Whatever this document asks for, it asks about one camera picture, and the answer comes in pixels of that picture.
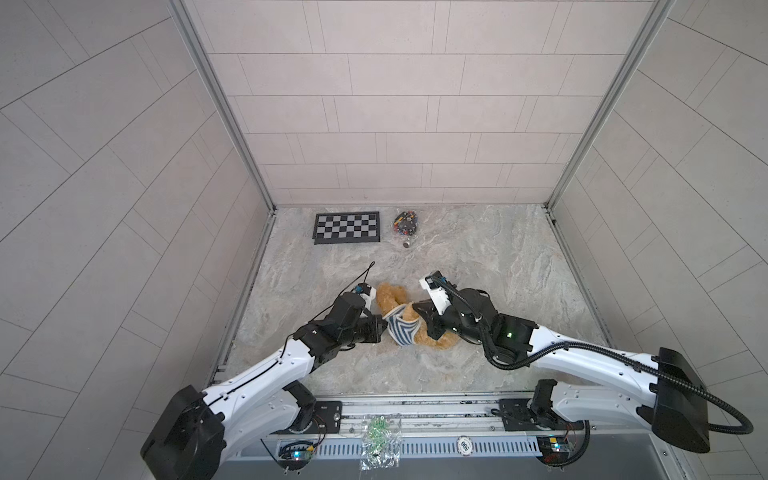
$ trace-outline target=tiled wall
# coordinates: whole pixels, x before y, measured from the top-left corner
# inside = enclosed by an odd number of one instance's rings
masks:
[[[768,477],[767,31],[764,0],[678,0],[554,208],[616,343],[755,423],[688,455],[712,480]]]
[[[0,15],[0,478],[144,474],[266,207],[163,0]]]
[[[540,203],[650,2],[187,0],[278,204]]]

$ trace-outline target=striped cloth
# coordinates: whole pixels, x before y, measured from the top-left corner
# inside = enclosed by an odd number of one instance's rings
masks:
[[[416,331],[419,330],[421,322],[406,322],[402,319],[402,314],[405,312],[407,303],[398,305],[389,313],[384,315],[384,320],[389,324],[387,332],[400,346],[413,345],[413,339],[416,336]]]

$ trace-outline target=teddy bear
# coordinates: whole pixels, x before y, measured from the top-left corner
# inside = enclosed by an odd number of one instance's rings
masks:
[[[453,332],[443,333],[439,340],[429,338],[427,324],[413,309],[404,286],[382,283],[376,288],[376,302],[389,324],[389,335],[398,345],[415,343],[446,350],[458,343],[458,336]]]

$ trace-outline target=marble floor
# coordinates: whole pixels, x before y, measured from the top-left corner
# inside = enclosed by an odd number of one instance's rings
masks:
[[[314,245],[321,211],[378,210],[380,243]],[[419,207],[411,248],[389,229],[396,207],[281,208],[227,362],[235,375],[279,349],[286,335],[331,304],[372,261],[368,283],[401,284],[412,300],[428,296],[419,278],[440,270],[458,288],[491,294],[496,309],[569,336],[605,345],[563,253],[538,205]],[[318,368],[303,383],[316,396],[363,393],[491,392],[532,389],[541,378],[566,379],[535,367],[505,372],[468,343],[446,351],[399,347],[389,334],[359,344]]]

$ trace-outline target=black and white checkerboard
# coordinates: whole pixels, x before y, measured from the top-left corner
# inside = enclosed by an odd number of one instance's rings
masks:
[[[312,238],[319,243],[357,243],[381,241],[379,212],[317,214]]]

